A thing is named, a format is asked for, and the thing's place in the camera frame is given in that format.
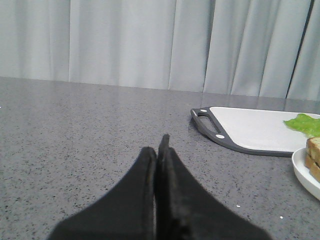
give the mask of curtain fold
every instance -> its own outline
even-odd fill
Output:
[[[4,77],[320,100],[320,0],[0,0],[0,22]]]

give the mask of cutting board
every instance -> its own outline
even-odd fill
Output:
[[[306,146],[307,136],[283,122],[296,118],[298,113],[220,106],[191,110],[198,130],[217,144],[246,154],[277,157],[291,157]],[[306,114],[320,118],[318,114]],[[209,130],[200,116],[208,117],[216,132]]]

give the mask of speckled granite countertop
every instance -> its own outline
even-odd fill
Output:
[[[162,135],[195,178],[275,240],[320,239],[320,201],[286,157],[248,155],[201,135],[190,109],[320,113],[315,101],[0,77],[0,239],[45,239],[103,196]]]

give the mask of green lettuce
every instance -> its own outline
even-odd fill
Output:
[[[320,118],[315,119],[304,113],[299,113],[296,118],[283,122],[290,129],[305,133],[309,138],[320,137]]]

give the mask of bread slice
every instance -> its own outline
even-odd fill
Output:
[[[307,156],[304,165],[310,174],[320,182],[320,137],[312,137],[306,141]]]

